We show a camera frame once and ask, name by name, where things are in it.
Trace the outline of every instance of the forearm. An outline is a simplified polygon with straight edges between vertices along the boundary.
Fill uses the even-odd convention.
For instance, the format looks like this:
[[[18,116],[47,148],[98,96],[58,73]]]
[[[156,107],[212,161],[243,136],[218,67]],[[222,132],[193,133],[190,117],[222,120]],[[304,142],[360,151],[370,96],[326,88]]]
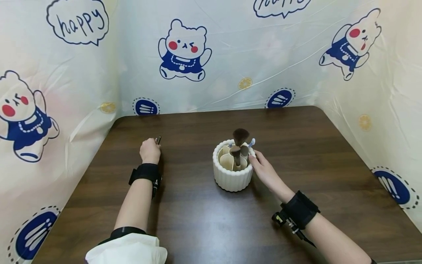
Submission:
[[[281,179],[270,190],[285,204],[295,195]],[[319,213],[308,223],[305,232],[330,264],[371,263],[365,251]]]
[[[152,182],[150,180],[134,181],[120,208],[114,229],[131,226],[146,231],[151,197]]]

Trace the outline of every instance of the backdrop wall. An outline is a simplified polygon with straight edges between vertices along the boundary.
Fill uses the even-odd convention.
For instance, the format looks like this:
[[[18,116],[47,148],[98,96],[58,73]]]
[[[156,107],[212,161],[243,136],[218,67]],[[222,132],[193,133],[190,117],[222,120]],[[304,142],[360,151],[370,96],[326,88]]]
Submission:
[[[0,262],[27,263],[114,120],[317,105],[422,230],[418,0],[0,2]]]

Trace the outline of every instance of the lemon slice print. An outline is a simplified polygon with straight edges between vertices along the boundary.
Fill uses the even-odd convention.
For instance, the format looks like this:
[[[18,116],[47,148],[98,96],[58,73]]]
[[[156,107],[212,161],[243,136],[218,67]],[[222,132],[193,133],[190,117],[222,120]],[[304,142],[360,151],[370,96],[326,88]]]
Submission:
[[[100,110],[104,114],[112,114],[116,111],[116,104],[113,102],[104,102],[101,104]]]
[[[363,114],[359,117],[359,126],[363,131],[370,131],[372,128],[371,117],[367,114]]]
[[[238,87],[239,90],[244,90],[249,88],[252,85],[252,79],[249,77],[243,78],[240,80]]]

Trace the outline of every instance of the white brush holder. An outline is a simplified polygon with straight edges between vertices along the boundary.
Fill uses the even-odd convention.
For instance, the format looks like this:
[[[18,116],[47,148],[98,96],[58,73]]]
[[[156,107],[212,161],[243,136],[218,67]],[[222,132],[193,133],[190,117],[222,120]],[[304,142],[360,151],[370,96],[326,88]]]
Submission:
[[[229,144],[234,145],[235,141],[229,139],[221,142],[214,149],[212,159],[214,164],[214,179],[222,189],[229,192],[241,191],[251,182],[253,168],[247,161],[247,157],[241,156],[241,166],[237,168],[234,158],[230,154]],[[249,154],[255,156],[255,151],[249,148]]]

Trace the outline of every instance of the hand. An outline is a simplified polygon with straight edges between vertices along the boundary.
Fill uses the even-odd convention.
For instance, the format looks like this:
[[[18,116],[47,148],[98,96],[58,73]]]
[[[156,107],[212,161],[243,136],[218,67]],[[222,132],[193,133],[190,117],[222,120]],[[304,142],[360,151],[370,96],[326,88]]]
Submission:
[[[142,146],[139,149],[139,155],[141,155],[142,163],[153,163],[158,164],[160,160],[161,145],[157,145],[155,139],[150,138],[142,142]]]
[[[288,203],[295,193],[280,179],[273,166],[268,162],[264,155],[255,150],[257,158],[249,155],[249,162],[255,169],[258,178],[275,193],[283,203]]]

